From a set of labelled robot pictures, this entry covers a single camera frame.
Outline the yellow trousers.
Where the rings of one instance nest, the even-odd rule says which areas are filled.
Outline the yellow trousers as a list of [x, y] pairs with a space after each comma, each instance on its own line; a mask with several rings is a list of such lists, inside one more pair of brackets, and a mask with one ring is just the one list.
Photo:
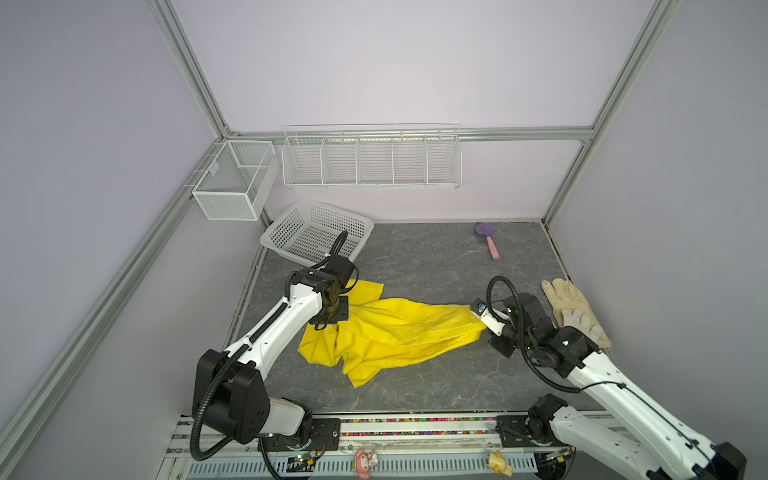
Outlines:
[[467, 305], [382, 297], [382, 284], [360, 281], [346, 296], [349, 319], [323, 330], [306, 328], [298, 353], [310, 364], [342, 366], [353, 387], [380, 371], [408, 367], [469, 345], [486, 326]]

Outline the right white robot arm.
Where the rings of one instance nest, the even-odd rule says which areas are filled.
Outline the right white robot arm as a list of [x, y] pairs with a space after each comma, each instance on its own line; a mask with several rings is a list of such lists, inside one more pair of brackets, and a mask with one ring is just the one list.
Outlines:
[[470, 305], [505, 356], [519, 352], [553, 393], [524, 421], [498, 420], [502, 438], [583, 451], [626, 479], [742, 479], [747, 459], [688, 427], [629, 380], [585, 333], [556, 326], [539, 300], [493, 277]]

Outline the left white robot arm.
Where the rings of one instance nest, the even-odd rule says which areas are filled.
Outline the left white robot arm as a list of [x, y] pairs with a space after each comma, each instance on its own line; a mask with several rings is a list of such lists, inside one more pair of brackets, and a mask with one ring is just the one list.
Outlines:
[[304, 327], [320, 332], [349, 319], [354, 263], [342, 254], [342, 231], [319, 262], [293, 271], [282, 296], [257, 324], [221, 350], [198, 360], [192, 403], [191, 457], [206, 461], [232, 442], [268, 437], [305, 447], [315, 435], [311, 410], [274, 398], [265, 380], [290, 340]]

